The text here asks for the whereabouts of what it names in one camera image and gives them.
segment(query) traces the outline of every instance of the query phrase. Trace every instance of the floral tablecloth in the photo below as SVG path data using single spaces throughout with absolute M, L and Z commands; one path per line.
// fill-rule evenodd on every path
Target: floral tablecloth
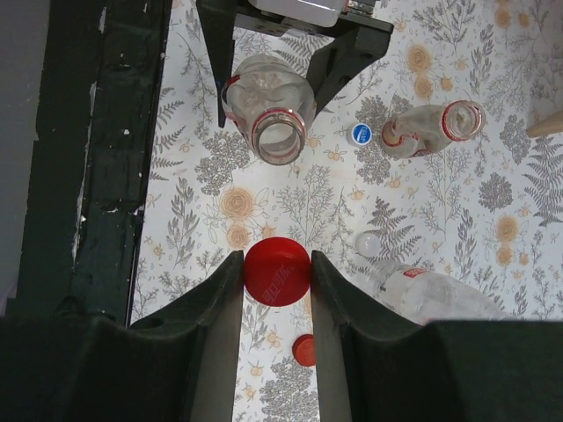
M 209 276 L 231 250 L 289 236 L 324 251 L 371 293 L 355 234 L 379 230 L 382 256 L 447 273 L 517 317 L 563 312 L 563 135 L 525 128 L 563 108 L 563 7 L 553 0 L 383 0 L 395 24 L 387 55 L 318 116 L 292 165 L 258 161 L 236 129 L 216 125 L 216 97 L 190 0 L 174 0 L 160 93 L 134 319 Z M 236 30 L 235 66 L 277 55 L 305 73 L 319 37 Z M 354 149 L 357 121 L 378 133 L 394 113 L 460 98 L 480 102 L 477 139 L 391 160 Z M 291 345 L 311 332 L 311 302 L 244 304 L 236 421 L 318 420 L 314 368 Z

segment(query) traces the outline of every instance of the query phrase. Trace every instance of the small red cap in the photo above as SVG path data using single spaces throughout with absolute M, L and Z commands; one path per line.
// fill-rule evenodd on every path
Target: small red cap
M 317 363 L 315 358 L 315 340 L 311 334 L 304 334 L 298 338 L 293 347 L 293 357 L 302 367 L 313 367 Z
M 311 260 L 298 242 L 270 237 L 255 244 L 245 258 L 248 293 L 267 306 L 297 302 L 311 285 Z

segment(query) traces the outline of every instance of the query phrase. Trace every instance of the gray floor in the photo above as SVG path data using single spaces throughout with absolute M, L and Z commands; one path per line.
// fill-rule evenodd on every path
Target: gray floor
M 0 16 L 0 315 L 15 293 L 26 218 L 48 0 L 5 0 Z

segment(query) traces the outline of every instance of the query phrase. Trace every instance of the bottle opening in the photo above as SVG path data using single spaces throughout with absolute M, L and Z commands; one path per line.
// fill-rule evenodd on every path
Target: bottle opening
M 485 126 L 485 111 L 472 101 L 456 101 L 448 105 L 442 116 L 443 132 L 452 141 L 467 141 Z
M 266 110 L 254 122 L 252 145 L 258 156 L 273 165 L 295 161 L 305 145 L 305 125 L 288 109 Z

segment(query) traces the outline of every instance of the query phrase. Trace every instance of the red cap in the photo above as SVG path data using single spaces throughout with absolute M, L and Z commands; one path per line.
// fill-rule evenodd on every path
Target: red cap
M 311 260 L 298 242 L 270 237 L 255 244 L 245 258 L 248 293 L 267 306 L 287 306 L 307 293 Z
M 304 334 L 298 338 L 293 347 L 293 357 L 302 367 L 313 367 L 317 363 L 315 358 L 315 340 L 311 334 Z

